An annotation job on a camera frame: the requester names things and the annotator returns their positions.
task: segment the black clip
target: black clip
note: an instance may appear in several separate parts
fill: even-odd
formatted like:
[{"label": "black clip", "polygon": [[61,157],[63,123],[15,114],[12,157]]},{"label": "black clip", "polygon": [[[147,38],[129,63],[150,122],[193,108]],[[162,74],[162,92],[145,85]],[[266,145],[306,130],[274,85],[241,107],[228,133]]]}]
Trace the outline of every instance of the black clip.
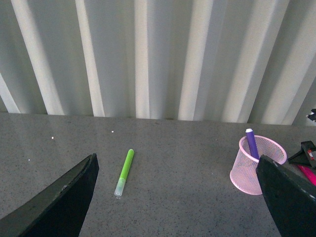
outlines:
[{"label": "black clip", "polygon": [[312,141],[301,142],[301,150],[288,159],[290,164],[311,166],[316,169],[316,147]]},{"label": "black clip", "polygon": [[309,118],[311,121],[316,122],[316,109],[312,109],[311,115],[306,115],[307,118]]}]

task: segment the pencil cup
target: pencil cup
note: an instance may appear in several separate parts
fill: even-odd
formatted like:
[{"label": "pencil cup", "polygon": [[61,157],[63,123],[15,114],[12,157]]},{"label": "pencil cup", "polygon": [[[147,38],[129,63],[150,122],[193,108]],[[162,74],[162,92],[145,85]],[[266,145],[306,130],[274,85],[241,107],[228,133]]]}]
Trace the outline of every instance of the pencil cup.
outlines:
[{"label": "pencil cup", "polygon": [[[266,155],[279,164],[286,161],[286,152],[275,141],[255,135],[259,157]],[[230,173],[232,183],[241,191],[251,195],[262,194],[256,169],[259,160],[252,157],[247,138],[244,136],[239,141],[239,151]]]}]

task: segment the marker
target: marker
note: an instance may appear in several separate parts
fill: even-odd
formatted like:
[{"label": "marker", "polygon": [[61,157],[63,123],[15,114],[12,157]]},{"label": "marker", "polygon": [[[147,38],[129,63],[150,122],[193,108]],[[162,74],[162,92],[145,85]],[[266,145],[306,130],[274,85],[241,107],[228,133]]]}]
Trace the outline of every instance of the marker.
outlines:
[{"label": "marker", "polygon": [[247,137],[251,156],[256,158],[256,159],[259,159],[255,135],[254,135],[251,128],[246,129],[246,137]]},{"label": "marker", "polygon": [[114,192],[114,195],[117,196],[118,199],[120,198],[120,196],[122,196],[126,178],[129,172],[130,164],[132,163],[132,160],[133,160],[133,156],[134,156],[134,151],[133,149],[130,149],[127,153],[125,163],[124,163],[122,172],[120,173],[118,184]]},{"label": "marker", "polygon": [[308,167],[301,166],[301,165],[298,165],[298,167],[306,175],[306,177],[311,181],[311,183],[316,186],[316,175],[314,175],[314,173]]}]

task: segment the gray countertop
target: gray countertop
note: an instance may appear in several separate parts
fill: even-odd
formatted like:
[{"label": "gray countertop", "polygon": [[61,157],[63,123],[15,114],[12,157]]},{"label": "gray countertop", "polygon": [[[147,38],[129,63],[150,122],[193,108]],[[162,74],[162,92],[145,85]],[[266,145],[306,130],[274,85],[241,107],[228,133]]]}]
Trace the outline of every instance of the gray countertop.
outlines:
[{"label": "gray countertop", "polygon": [[[239,191],[229,178],[248,127],[288,156],[316,134],[316,127],[2,113],[0,218],[96,153],[100,170],[81,237],[279,237],[263,196]],[[130,148],[135,156],[118,200]]]}]

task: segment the green marker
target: green marker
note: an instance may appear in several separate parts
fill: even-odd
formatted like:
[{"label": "green marker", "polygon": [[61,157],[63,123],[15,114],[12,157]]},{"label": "green marker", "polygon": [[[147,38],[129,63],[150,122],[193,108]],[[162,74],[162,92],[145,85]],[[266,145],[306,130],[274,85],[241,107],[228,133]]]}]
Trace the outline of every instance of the green marker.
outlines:
[{"label": "green marker", "polygon": [[120,196],[122,196],[126,178],[129,172],[130,164],[132,163],[132,160],[133,160],[133,156],[134,156],[134,151],[133,149],[130,149],[127,153],[122,172],[120,173],[120,176],[118,179],[117,188],[115,189],[115,192],[114,192],[114,195],[117,196],[117,198],[120,198]]}]

